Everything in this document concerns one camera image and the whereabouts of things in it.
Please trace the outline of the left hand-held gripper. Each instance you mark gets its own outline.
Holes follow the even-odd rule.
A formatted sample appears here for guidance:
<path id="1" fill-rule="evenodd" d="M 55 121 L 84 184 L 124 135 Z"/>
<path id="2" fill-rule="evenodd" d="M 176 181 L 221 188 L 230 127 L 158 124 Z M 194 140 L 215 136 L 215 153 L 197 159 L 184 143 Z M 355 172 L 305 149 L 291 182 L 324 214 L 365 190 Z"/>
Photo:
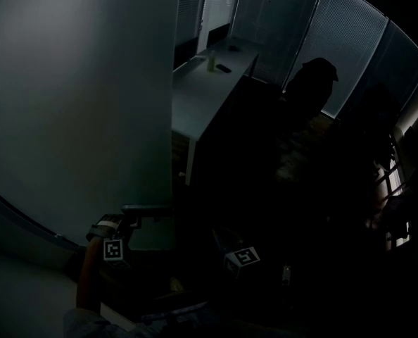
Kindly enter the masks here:
<path id="1" fill-rule="evenodd" d="M 112 268 L 131 268 L 129 263 L 130 249 L 128 247 L 132 229 L 125 219 L 122 219 L 115 233 L 103 242 L 103 259 Z"/>

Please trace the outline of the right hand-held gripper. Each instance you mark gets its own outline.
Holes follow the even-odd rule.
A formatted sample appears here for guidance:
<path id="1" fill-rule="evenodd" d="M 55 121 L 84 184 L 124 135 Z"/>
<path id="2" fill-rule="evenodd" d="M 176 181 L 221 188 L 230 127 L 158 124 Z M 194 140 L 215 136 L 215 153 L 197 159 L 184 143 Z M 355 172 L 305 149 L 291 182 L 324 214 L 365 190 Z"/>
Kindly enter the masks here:
<path id="1" fill-rule="evenodd" d="M 247 245 L 243 237 L 226 227 L 213 228 L 213 238 L 222 257 L 224 271 L 231 277 L 242 277 L 260 257 L 253 246 Z"/>

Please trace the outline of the black door handle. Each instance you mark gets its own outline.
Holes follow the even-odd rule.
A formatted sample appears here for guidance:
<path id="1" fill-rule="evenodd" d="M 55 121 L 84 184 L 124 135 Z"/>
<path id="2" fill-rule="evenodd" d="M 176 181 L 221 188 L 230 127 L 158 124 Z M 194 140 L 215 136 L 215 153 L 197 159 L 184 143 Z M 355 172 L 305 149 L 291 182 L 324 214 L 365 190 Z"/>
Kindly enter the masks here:
<path id="1" fill-rule="evenodd" d="M 126 204 L 122 212 L 129 217 L 131 225 L 140 225 L 143 218 L 168 218 L 173 216 L 170 205 Z"/>

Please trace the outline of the person's left forearm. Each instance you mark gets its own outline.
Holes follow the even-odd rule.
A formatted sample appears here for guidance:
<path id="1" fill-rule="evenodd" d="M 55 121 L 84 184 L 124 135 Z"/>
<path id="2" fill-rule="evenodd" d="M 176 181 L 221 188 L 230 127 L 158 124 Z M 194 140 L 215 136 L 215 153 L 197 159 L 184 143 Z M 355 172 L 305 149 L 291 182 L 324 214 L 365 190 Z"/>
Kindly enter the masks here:
<path id="1" fill-rule="evenodd" d="M 76 294 L 76 308 L 98 315 L 101 314 L 100 269 L 102 258 L 103 239 L 95 236 L 86 248 Z"/>

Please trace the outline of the person's grey shirt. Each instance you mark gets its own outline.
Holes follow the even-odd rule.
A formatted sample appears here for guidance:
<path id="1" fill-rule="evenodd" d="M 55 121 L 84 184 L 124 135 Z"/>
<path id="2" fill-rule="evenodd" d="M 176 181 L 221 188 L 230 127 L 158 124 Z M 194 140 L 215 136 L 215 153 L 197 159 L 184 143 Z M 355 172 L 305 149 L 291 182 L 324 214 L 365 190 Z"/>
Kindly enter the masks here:
<path id="1" fill-rule="evenodd" d="M 157 320 L 125 330 L 102 316 L 72 309 L 63 319 L 64 338 L 304 338 L 296 332 L 228 320 L 211 308 L 180 315 L 175 323 Z"/>

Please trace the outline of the grey chest-worn device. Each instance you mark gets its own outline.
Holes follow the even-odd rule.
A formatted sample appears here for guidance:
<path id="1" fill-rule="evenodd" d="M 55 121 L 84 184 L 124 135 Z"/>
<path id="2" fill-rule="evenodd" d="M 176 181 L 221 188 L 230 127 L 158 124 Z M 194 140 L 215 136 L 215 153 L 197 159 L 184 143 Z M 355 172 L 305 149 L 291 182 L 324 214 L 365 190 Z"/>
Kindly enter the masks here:
<path id="1" fill-rule="evenodd" d="M 204 301 L 201 303 L 196 303 L 190 306 L 186 306 L 183 308 L 176 308 L 176 309 L 172 309 L 172 310 L 167 310 L 165 312 L 162 313 L 152 313 L 152 314 L 147 314 L 147 315 L 142 315 L 139 319 L 140 322 L 145 323 L 145 324 L 150 324 L 153 321 L 156 320 L 169 320 L 172 318 L 176 318 L 179 315 L 185 315 L 188 313 L 193 313 L 194 311 L 197 311 L 199 309 L 202 309 L 203 307 L 205 307 L 208 304 L 208 301 Z"/>

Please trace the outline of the black mesh office chair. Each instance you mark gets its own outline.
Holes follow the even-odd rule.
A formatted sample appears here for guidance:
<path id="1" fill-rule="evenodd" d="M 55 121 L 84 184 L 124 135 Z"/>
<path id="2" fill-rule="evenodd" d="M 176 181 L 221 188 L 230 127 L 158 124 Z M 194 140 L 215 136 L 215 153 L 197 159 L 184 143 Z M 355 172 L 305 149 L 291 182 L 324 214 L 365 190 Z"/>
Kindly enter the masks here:
<path id="1" fill-rule="evenodd" d="M 379 210 L 369 224 L 384 239 L 386 252 L 418 238 L 418 99 L 405 107 L 389 138 L 390 168 L 380 170 Z"/>

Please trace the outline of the white office desk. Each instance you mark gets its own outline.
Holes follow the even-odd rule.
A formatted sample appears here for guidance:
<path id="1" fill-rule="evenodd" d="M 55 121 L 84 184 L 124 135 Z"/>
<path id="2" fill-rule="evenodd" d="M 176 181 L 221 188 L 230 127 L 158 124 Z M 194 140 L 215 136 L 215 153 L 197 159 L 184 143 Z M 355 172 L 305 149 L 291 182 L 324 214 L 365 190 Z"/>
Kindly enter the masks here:
<path id="1" fill-rule="evenodd" d="M 229 51 L 230 45 L 238 50 Z M 232 70 L 230 73 L 224 73 L 216 67 L 213 72 L 207 71 L 211 51 L 216 51 L 215 65 L 225 65 Z M 259 54 L 259 44 L 227 37 L 174 70 L 172 131 L 189 139 L 186 185 L 191 184 L 198 141 L 247 70 L 254 69 Z"/>

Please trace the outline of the dark office chair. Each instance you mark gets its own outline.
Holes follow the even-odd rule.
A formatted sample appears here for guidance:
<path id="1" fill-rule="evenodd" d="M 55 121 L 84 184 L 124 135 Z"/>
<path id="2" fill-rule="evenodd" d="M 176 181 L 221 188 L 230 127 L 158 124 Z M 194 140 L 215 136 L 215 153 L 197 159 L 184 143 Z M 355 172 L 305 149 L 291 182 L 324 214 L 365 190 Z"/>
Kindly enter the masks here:
<path id="1" fill-rule="evenodd" d="M 318 116 L 331 96 L 335 82 L 338 82 L 336 67 L 325 58 L 304 63 L 284 92 L 285 131 L 299 132 Z"/>

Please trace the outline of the narrow black desk divider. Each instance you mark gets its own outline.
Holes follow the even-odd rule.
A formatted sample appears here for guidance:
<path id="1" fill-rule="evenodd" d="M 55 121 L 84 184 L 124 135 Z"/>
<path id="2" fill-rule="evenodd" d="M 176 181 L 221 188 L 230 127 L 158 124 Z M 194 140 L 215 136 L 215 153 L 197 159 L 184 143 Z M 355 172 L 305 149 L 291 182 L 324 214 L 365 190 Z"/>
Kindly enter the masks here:
<path id="1" fill-rule="evenodd" d="M 210 46 L 218 43 L 220 40 L 226 38 L 229 33 L 229 28 L 230 23 L 227 23 L 209 31 L 206 47 L 209 48 Z"/>

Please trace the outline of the glass partition panel with blinds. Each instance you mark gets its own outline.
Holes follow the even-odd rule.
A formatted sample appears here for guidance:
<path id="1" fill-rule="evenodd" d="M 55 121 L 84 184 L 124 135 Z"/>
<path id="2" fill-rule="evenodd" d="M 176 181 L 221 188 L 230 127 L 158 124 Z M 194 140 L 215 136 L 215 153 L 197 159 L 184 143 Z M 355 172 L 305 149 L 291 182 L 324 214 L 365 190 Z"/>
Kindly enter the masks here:
<path id="1" fill-rule="evenodd" d="M 175 46 L 199 35 L 203 0 L 178 0 Z"/>
<path id="2" fill-rule="evenodd" d="M 393 21 L 389 21 L 365 71 L 355 85 L 338 119 L 343 119 L 362 100 L 364 93 L 384 86 L 404 108 L 418 86 L 418 46 Z"/>
<path id="3" fill-rule="evenodd" d="M 204 0 L 197 53 L 207 49 L 208 33 L 221 25 L 232 23 L 238 0 Z"/>
<path id="4" fill-rule="evenodd" d="M 238 0 L 231 35 L 260 46 L 253 77 L 282 86 L 317 0 Z"/>
<path id="5" fill-rule="evenodd" d="M 286 83 L 304 63 L 314 58 L 328 60 L 336 68 L 338 81 L 322 112 L 336 118 L 371 61 L 387 24 L 388 18 L 365 0 L 317 0 Z"/>

